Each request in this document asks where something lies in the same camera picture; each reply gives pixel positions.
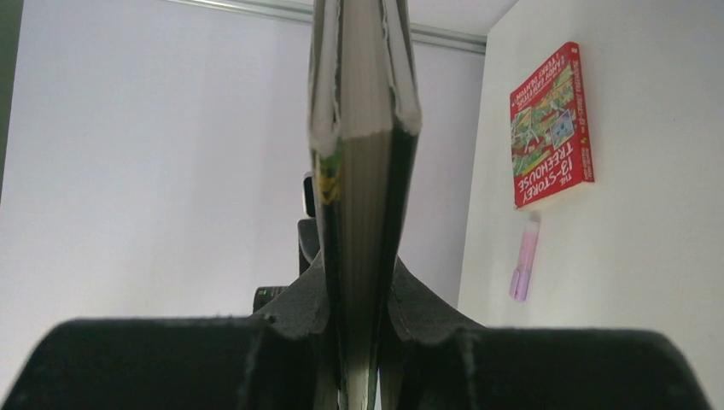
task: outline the book cover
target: book cover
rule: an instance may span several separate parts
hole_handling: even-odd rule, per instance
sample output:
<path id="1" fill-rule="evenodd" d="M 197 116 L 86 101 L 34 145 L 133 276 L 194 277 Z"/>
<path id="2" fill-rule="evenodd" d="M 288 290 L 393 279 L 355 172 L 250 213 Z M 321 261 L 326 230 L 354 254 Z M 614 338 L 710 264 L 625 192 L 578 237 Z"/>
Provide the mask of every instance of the book cover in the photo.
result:
<path id="1" fill-rule="evenodd" d="M 517 209 L 594 181 L 578 44 L 564 44 L 511 93 L 511 154 Z"/>

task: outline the book title text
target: book title text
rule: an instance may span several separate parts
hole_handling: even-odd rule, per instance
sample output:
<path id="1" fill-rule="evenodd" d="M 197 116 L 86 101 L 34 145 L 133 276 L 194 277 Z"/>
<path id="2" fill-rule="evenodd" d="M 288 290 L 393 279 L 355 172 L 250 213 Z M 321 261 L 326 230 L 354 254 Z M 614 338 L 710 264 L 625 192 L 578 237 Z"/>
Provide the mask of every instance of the book title text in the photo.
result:
<path id="1" fill-rule="evenodd" d="M 518 181 L 517 188 L 523 194 L 523 203 L 530 202 L 555 184 L 564 186 L 572 179 L 573 159 L 571 154 L 573 154 L 573 146 L 568 141 Z"/>
<path id="2" fill-rule="evenodd" d="M 565 55 L 556 53 L 541 66 L 525 86 L 516 93 L 513 101 L 519 108 L 528 103 L 538 92 L 558 75 L 565 64 Z"/>

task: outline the black object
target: black object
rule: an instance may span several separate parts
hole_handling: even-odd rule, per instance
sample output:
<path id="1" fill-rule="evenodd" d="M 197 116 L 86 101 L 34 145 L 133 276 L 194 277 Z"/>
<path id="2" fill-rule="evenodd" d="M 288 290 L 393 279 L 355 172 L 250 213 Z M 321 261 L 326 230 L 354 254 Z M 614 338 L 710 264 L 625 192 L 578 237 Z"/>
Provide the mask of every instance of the black object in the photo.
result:
<path id="1" fill-rule="evenodd" d="M 314 183 L 312 182 L 312 173 L 304 176 L 304 213 L 309 218 L 317 216 L 317 209 L 314 207 Z"/>
<path id="2" fill-rule="evenodd" d="M 15 63 L 18 59 L 23 3 L 23 0 L 2 0 L 0 2 L 0 196 L 3 194 L 10 107 L 13 104 Z"/>
<path id="3" fill-rule="evenodd" d="M 319 253 L 319 233 L 317 222 L 312 218 L 300 220 L 296 224 L 299 234 L 299 274 L 306 272 L 312 260 Z"/>
<path id="4" fill-rule="evenodd" d="M 3 409 L 336 409 L 336 328 L 302 225 L 309 267 L 288 287 L 260 288 L 273 297 L 255 297 L 250 317 L 67 322 L 32 353 Z M 381 333 L 383 409 L 710 408 L 662 335 L 488 329 L 400 260 Z"/>

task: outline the open book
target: open book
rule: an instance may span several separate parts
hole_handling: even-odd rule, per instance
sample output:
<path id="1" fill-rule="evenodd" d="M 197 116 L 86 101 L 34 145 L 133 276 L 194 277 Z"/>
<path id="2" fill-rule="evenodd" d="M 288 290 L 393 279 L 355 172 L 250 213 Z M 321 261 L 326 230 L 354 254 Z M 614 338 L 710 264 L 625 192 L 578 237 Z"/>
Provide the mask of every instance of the open book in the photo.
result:
<path id="1" fill-rule="evenodd" d="M 341 407 L 373 408 L 377 335 L 422 115 L 406 0 L 316 0 L 309 144 Z"/>

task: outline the pink glue stick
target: pink glue stick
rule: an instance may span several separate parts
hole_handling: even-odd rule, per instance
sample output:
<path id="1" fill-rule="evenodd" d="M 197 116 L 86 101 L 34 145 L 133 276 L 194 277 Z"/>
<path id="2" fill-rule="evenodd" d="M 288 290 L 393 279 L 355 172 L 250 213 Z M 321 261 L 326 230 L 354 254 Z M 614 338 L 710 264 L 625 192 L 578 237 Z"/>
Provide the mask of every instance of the pink glue stick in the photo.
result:
<path id="1" fill-rule="evenodd" d="M 530 273 L 533 271 L 533 257 L 535 256 L 535 245 L 538 244 L 539 229 L 540 222 L 537 220 L 529 220 L 525 225 L 520 254 L 518 255 L 518 266 L 513 272 L 511 282 L 511 297 L 518 302 L 525 302 L 528 295 L 528 283 L 530 282 Z"/>

